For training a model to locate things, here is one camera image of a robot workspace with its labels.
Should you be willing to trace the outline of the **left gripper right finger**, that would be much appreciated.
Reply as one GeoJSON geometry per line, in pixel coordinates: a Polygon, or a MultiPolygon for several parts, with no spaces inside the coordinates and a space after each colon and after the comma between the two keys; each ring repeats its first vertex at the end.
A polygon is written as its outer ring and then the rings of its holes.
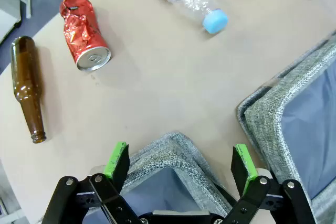
{"type": "Polygon", "coordinates": [[[259,175],[245,144],[233,147],[231,172],[240,199],[223,223],[251,223],[260,209],[270,211],[275,223],[316,223],[301,183],[259,175]]]}

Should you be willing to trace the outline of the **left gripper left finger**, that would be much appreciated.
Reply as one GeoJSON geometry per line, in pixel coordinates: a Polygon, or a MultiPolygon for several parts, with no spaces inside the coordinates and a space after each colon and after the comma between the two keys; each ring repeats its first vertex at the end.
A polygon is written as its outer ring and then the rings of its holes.
{"type": "Polygon", "coordinates": [[[103,173],[79,181],[62,177],[51,197],[42,223],[82,223],[90,208],[99,207],[109,223],[141,223],[120,195],[130,167],[129,146],[118,142],[103,173]]]}

